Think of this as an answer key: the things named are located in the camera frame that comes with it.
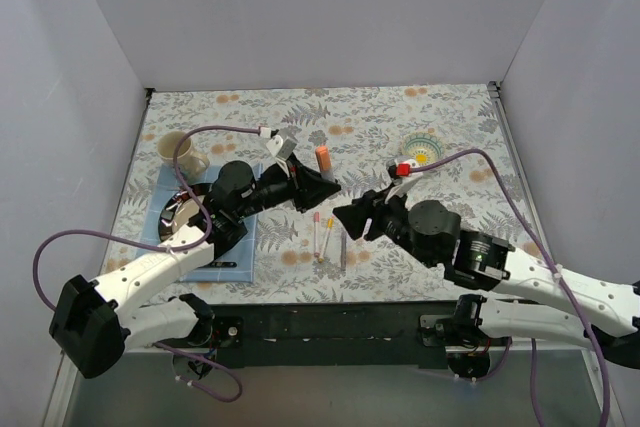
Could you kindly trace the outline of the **white pink marker pen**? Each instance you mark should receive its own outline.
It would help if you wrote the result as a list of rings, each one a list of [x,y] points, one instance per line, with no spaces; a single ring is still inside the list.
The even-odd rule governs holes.
[[[313,255],[317,259],[320,255],[320,213],[313,213]]]

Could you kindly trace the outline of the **purple marker pen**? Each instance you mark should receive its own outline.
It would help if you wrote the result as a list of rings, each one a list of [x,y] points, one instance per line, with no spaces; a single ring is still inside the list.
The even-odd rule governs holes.
[[[348,234],[342,229],[340,236],[340,268],[343,274],[347,271],[347,242],[348,242]]]

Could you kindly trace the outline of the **grey orange marker pen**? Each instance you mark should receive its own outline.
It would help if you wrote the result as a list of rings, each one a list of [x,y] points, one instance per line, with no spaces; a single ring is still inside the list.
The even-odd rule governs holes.
[[[328,180],[328,181],[331,181],[331,182],[334,181],[334,175],[333,175],[333,172],[331,170],[324,171],[322,173],[322,176],[323,176],[323,178],[325,180]]]

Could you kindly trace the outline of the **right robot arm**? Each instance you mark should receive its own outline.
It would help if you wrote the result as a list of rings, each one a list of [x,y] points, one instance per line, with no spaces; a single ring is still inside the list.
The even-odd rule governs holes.
[[[462,228],[436,200],[412,207],[405,198],[369,191],[333,210],[348,235],[387,237],[445,280],[468,290],[452,319],[464,344],[483,337],[533,337],[599,349],[605,360],[639,366],[639,286],[551,271],[508,241]]]

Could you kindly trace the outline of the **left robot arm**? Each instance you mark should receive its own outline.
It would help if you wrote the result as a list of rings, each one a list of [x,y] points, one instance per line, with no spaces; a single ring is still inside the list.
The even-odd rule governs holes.
[[[223,165],[204,197],[206,210],[155,251],[93,280],[77,275],[67,281],[49,327],[51,337],[87,379],[108,371],[130,348],[165,339],[205,345],[214,317],[206,302],[193,294],[156,307],[147,301],[233,249],[247,234],[245,218],[285,202],[306,212],[340,189],[294,155],[260,177],[243,161]]]

